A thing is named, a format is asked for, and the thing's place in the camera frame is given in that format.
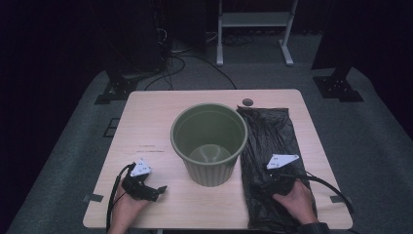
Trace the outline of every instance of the white marker tag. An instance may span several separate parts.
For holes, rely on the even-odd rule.
[[[150,174],[152,172],[151,167],[149,167],[143,159],[139,159],[131,171],[131,176],[141,176],[145,174]]]
[[[267,165],[267,169],[277,169],[283,167],[299,158],[300,157],[296,154],[273,154],[273,157]]]

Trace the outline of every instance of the bucket rim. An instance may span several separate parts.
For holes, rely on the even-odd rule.
[[[205,106],[205,105],[219,106],[219,107],[225,108],[225,109],[229,110],[230,112],[234,113],[235,116],[236,116],[236,117],[240,120],[240,122],[242,123],[242,125],[241,125],[240,127],[243,128],[243,129],[244,129],[244,132],[245,132],[244,138],[243,138],[243,143],[241,144],[241,146],[239,147],[239,149],[238,149],[234,154],[231,154],[230,157],[228,157],[228,158],[226,158],[226,159],[224,159],[224,160],[221,160],[221,161],[218,161],[218,162],[213,162],[213,163],[204,163],[204,162],[199,162],[199,161],[193,160],[193,159],[191,159],[191,158],[188,158],[187,156],[185,156],[185,155],[178,149],[178,147],[176,146],[174,140],[172,139],[172,138],[173,138],[173,130],[175,129],[176,123],[177,123],[177,121],[179,120],[179,118],[180,118],[181,116],[183,116],[185,113],[187,113],[189,110],[192,110],[192,109],[194,109],[194,108],[198,108],[198,107],[200,107],[200,106]],[[178,116],[176,116],[176,118],[175,118],[175,120],[173,121],[172,126],[171,126],[171,128],[170,128],[170,142],[171,142],[172,148],[173,148],[173,150],[176,152],[176,154],[177,154],[180,158],[182,158],[183,160],[185,160],[185,161],[187,161],[187,162],[190,162],[190,163],[195,164],[195,165],[198,165],[198,166],[203,166],[203,167],[213,167],[213,166],[217,166],[217,165],[222,165],[222,164],[226,164],[226,163],[228,163],[228,162],[231,162],[231,161],[234,160],[234,159],[237,159],[238,156],[240,156],[241,153],[243,152],[243,150],[245,149],[247,139],[248,139],[248,129],[247,129],[247,127],[246,127],[246,122],[245,122],[244,118],[243,118],[235,109],[229,107],[228,105],[221,104],[221,103],[216,103],[216,102],[204,102],[204,103],[195,104],[195,105],[192,105],[192,106],[186,108],[186,109],[183,110],[181,113],[179,113]]]

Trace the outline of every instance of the black speaker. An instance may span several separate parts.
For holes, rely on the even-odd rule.
[[[120,70],[164,67],[152,0],[91,1],[105,40],[101,61],[111,79],[117,79]]]

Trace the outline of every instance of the gray carpet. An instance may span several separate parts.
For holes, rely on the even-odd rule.
[[[320,36],[292,35],[288,43],[295,65],[286,67],[274,37],[256,36],[241,47],[224,47],[220,68],[238,89],[297,89],[301,92],[322,146],[342,192],[354,202],[353,229],[361,234],[413,233],[413,141],[374,92],[370,81],[356,69],[349,83],[364,102],[323,99],[313,76],[332,70],[311,70]],[[177,44],[176,49],[185,49]],[[204,57],[215,63],[216,51],[191,51],[184,55]],[[225,90],[231,82],[210,64],[180,57],[185,67],[160,79],[148,90]],[[182,62],[168,60],[168,72]],[[143,90],[153,80],[141,81]],[[102,137],[111,118],[121,117],[124,100],[95,105],[109,79],[97,74],[56,144],[8,233],[104,233],[83,225],[87,203],[94,191],[111,138]],[[131,233],[144,233],[132,230]],[[334,230],[333,233],[351,233]]]

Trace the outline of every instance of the sleeve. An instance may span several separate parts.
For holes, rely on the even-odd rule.
[[[298,227],[299,234],[329,234],[330,229],[328,228],[327,223],[324,222],[315,222],[302,225]]]

